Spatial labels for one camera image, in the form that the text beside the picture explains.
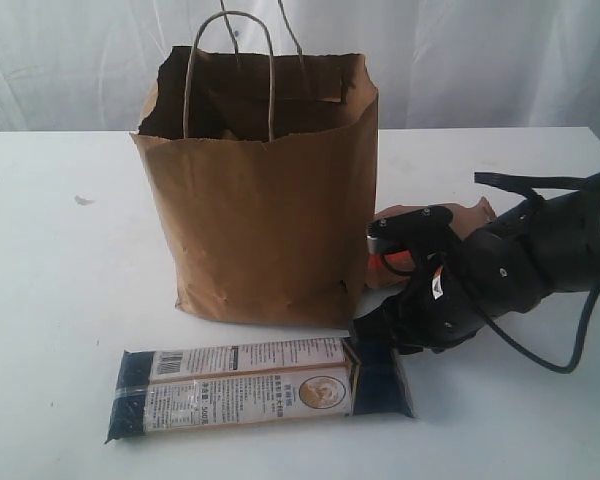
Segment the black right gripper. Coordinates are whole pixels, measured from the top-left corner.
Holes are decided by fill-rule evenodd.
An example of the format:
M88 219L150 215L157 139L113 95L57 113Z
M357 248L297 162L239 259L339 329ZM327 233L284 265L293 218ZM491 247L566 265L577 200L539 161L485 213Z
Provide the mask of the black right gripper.
M459 280L439 264L417 272L400 293L354 319L350 337L356 343L392 345L401 353L441 353L483 326Z

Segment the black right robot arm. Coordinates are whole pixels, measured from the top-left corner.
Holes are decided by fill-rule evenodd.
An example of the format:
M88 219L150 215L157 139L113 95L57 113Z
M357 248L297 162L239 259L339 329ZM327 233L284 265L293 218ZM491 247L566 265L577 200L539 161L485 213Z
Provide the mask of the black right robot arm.
M357 342L402 352L443 351L487 321L527 313L555 292L584 292L600 280L600 173L587 178L477 172L475 182L523 196L460 238L444 206L382 218L367 227L371 253L406 251L407 285L353 320Z

